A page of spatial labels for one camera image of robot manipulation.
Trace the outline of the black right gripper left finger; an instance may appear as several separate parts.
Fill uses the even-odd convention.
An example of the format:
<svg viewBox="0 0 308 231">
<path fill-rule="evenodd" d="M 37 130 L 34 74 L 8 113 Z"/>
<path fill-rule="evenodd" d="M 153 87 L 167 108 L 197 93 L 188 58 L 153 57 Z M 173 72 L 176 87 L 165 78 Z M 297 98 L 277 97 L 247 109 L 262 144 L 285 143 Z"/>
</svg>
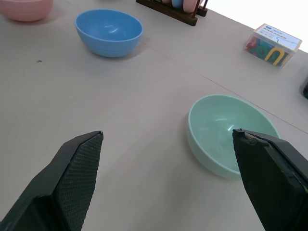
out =
<svg viewBox="0 0 308 231">
<path fill-rule="evenodd" d="M 65 142 L 27 185 L 0 231 L 81 231 L 94 194 L 103 132 Z"/>
</svg>

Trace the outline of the pink plastic bowl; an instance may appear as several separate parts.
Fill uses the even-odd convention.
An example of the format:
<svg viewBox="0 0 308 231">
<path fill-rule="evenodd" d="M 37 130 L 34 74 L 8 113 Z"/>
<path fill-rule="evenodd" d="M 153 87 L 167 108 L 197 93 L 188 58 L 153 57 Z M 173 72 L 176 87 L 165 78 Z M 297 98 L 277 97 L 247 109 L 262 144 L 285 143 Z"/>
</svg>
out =
<svg viewBox="0 0 308 231">
<path fill-rule="evenodd" d="M 0 13 L 7 19 L 35 22 L 48 16 L 53 0 L 0 0 Z"/>
</svg>

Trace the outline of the green plastic bowl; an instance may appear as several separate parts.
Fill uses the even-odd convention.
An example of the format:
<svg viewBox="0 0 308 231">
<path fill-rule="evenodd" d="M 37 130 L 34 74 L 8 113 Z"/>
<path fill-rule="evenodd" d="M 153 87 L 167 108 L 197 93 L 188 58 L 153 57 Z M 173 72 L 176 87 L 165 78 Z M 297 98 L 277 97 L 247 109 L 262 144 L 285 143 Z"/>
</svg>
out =
<svg viewBox="0 0 308 231">
<path fill-rule="evenodd" d="M 223 94 L 207 95 L 191 106 L 186 137 L 204 168 L 225 179 L 240 180 L 232 137 L 233 130 L 239 128 L 280 137 L 262 112 L 246 101 Z"/>
</svg>

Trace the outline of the pink plate in rack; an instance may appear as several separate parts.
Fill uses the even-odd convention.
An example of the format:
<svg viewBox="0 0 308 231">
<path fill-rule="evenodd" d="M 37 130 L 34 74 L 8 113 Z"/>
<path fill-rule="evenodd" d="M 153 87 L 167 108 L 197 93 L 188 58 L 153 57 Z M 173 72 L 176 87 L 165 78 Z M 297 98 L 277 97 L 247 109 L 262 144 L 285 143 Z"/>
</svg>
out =
<svg viewBox="0 0 308 231">
<path fill-rule="evenodd" d="M 195 10 L 198 0 L 183 0 L 183 10 L 192 13 Z"/>
</svg>

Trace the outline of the dark wooden dish rack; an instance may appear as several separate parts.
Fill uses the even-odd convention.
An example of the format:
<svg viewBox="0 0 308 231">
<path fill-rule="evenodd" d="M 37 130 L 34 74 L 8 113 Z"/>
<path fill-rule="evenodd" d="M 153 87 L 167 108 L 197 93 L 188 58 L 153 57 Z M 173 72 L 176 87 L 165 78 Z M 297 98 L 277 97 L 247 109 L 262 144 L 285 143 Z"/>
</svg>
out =
<svg viewBox="0 0 308 231">
<path fill-rule="evenodd" d="M 197 16 L 205 17 L 208 11 L 206 8 L 208 0 L 198 0 L 192 13 L 186 13 L 183 8 L 174 8 L 171 0 L 136 0 L 136 2 L 190 26 L 196 26 Z"/>
</svg>

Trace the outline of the clear box of coloured letters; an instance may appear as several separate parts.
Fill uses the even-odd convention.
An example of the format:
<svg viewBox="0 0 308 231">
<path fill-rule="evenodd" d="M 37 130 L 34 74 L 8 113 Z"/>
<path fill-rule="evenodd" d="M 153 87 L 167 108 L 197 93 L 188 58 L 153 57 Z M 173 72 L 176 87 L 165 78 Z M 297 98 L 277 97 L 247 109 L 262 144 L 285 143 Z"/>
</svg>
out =
<svg viewBox="0 0 308 231">
<path fill-rule="evenodd" d="M 298 51 L 302 40 L 268 24 L 253 31 L 244 46 L 244 51 L 282 69 Z"/>
</svg>

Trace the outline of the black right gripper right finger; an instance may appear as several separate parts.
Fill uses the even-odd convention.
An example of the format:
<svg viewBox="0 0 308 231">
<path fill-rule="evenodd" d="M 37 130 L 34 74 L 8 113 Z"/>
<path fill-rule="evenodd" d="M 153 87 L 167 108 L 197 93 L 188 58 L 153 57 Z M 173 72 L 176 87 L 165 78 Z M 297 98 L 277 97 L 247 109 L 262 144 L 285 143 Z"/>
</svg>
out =
<svg viewBox="0 0 308 231">
<path fill-rule="evenodd" d="M 245 191 L 265 231 L 308 231 L 308 160 L 289 142 L 235 129 Z"/>
</svg>

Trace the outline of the blue plastic bowl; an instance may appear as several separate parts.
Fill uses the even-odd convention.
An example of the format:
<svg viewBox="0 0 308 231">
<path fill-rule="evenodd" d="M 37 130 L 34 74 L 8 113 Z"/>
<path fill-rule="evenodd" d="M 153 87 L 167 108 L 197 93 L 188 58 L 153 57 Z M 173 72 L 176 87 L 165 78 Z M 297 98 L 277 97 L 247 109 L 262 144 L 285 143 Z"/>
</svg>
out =
<svg viewBox="0 0 308 231">
<path fill-rule="evenodd" d="M 109 9 L 85 11 L 76 17 L 75 26 L 88 50 L 108 58 L 130 54 L 137 47 L 143 33 L 138 19 Z"/>
</svg>

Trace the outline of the black object at table edge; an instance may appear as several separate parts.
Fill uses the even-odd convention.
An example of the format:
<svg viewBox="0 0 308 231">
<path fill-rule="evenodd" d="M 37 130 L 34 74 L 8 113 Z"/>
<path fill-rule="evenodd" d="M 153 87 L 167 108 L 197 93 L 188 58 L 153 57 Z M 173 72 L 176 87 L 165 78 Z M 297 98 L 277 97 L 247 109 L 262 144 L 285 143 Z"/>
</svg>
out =
<svg viewBox="0 0 308 231">
<path fill-rule="evenodd" d="M 305 75 L 304 81 L 300 86 L 300 93 L 303 97 L 308 99 L 308 74 Z"/>
</svg>

